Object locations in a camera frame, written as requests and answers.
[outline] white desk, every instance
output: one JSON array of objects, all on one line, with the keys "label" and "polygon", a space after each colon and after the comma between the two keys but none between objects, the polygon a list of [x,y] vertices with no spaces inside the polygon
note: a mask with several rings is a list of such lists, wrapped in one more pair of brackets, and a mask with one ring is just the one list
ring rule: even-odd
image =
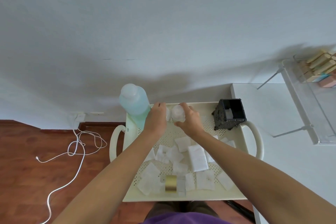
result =
[{"label": "white desk", "polygon": [[[336,145],[313,145],[306,131],[278,138],[277,135],[304,124],[285,84],[234,83],[232,98],[242,100],[247,120],[259,129],[265,147],[264,161],[336,205]],[[249,152],[255,155],[252,133],[244,128]],[[267,223],[254,209],[257,223]]]}]

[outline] wooden floor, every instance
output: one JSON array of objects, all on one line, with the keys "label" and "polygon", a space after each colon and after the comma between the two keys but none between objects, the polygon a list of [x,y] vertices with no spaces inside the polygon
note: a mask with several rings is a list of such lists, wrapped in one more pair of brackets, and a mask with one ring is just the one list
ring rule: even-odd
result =
[{"label": "wooden floor", "polygon": [[[114,127],[92,127],[107,141]],[[41,223],[48,218],[48,194],[68,183],[75,175],[82,156],[67,154],[48,163],[40,163],[67,150],[73,134],[45,134],[27,125],[0,124],[0,223]],[[83,135],[86,152],[96,150],[93,138]],[[118,140],[122,150],[123,133]],[[66,205],[109,164],[109,147],[86,156],[77,178],[64,189],[51,196],[51,221]],[[218,215],[231,223],[250,223],[222,201],[208,201]],[[249,201],[239,201],[252,210]],[[133,224],[143,222],[154,202],[122,203],[111,223]]]}]

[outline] white cable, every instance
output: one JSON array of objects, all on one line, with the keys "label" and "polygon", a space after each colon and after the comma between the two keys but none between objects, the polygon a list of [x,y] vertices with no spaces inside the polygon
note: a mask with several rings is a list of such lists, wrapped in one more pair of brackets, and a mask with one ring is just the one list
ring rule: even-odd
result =
[{"label": "white cable", "polygon": [[[62,187],[60,187],[60,188],[58,188],[58,189],[55,189],[55,190],[53,190],[52,192],[49,193],[49,195],[48,195],[48,197],[47,197],[47,206],[48,206],[48,210],[49,210],[49,218],[48,218],[46,221],[42,222],[41,224],[45,224],[45,223],[47,223],[47,222],[50,220],[50,218],[51,218],[51,208],[50,208],[50,202],[49,202],[51,194],[54,193],[55,191],[58,191],[58,190],[60,190],[60,189],[62,189],[62,188],[64,188],[64,187],[68,186],[70,183],[73,182],[73,180],[75,180],[75,178],[77,177],[77,175],[78,175],[78,173],[79,173],[79,170],[81,170],[82,163],[83,163],[84,157],[85,157],[86,155],[94,154],[94,153],[96,153],[97,151],[99,151],[100,149],[102,149],[102,148],[104,148],[104,147],[107,146],[107,142],[106,142],[106,141],[105,141],[105,140],[104,140],[98,133],[96,133],[96,132],[90,132],[90,131],[81,131],[80,129],[78,129],[78,130],[80,131],[80,133],[78,133],[78,134],[76,134],[76,132],[75,132],[74,129],[72,130],[73,133],[74,133],[75,136],[76,136],[76,141],[73,141],[73,142],[71,142],[71,143],[69,144],[67,152],[62,153],[62,154],[60,154],[60,155],[58,155],[58,156],[56,156],[56,157],[53,157],[53,158],[51,158],[51,159],[49,159],[49,160],[47,160],[47,161],[40,161],[40,159],[39,159],[38,156],[35,157],[35,158],[38,160],[38,162],[40,162],[40,163],[46,163],[46,162],[49,162],[49,161],[53,160],[54,158],[57,158],[57,157],[59,157],[59,156],[61,156],[61,155],[64,155],[64,154],[68,154],[69,156],[83,155],[82,161],[81,161],[81,163],[80,163],[80,165],[79,165],[79,168],[78,168],[78,171],[77,171],[75,177],[74,177],[69,183],[67,183],[67,184],[65,184],[64,186],[62,186]],[[96,150],[95,152],[86,154],[86,153],[85,153],[85,148],[84,148],[85,144],[80,140],[80,137],[81,137],[82,134],[90,134],[90,135],[94,136],[94,145],[98,148],[98,150]],[[100,144],[99,147],[98,147],[97,144],[96,144],[96,137],[99,137],[99,138],[100,138],[100,142],[101,142],[101,144]],[[71,145],[72,145],[73,143],[76,143],[76,147],[75,147],[74,152],[70,152],[69,150],[70,150],[70,147],[71,147]],[[76,152],[77,152],[78,144],[80,144],[80,145],[82,146],[84,153],[76,153]]]}]

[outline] person's left hand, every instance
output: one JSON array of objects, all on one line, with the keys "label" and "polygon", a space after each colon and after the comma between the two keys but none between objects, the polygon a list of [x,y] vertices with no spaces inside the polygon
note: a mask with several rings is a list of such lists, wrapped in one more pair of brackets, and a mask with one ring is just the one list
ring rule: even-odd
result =
[{"label": "person's left hand", "polygon": [[153,135],[159,140],[166,128],[166,103],[156,102],[147,115],[143,132]]}]

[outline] pink block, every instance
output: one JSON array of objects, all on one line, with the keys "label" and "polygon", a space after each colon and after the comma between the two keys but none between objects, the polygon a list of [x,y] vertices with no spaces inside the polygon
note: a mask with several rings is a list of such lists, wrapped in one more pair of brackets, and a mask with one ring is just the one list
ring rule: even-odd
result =
[{"label": "pink block", "polygon": [[336,76],[331,75],[322,81],[318,82],[318,84],[323,88],[330,88],[336,85]]}]

